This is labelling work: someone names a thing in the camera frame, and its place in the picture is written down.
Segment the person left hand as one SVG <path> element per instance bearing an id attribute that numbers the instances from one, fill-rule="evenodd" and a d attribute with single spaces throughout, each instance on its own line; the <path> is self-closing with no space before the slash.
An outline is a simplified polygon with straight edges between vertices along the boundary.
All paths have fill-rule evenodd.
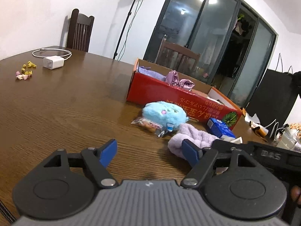
<path id="1" fill-rule="evenodd" d="M 294 203 L 301 206 L 301 188 L 298 186 L 293 186 L 290 190 L 290 195 Z"/>

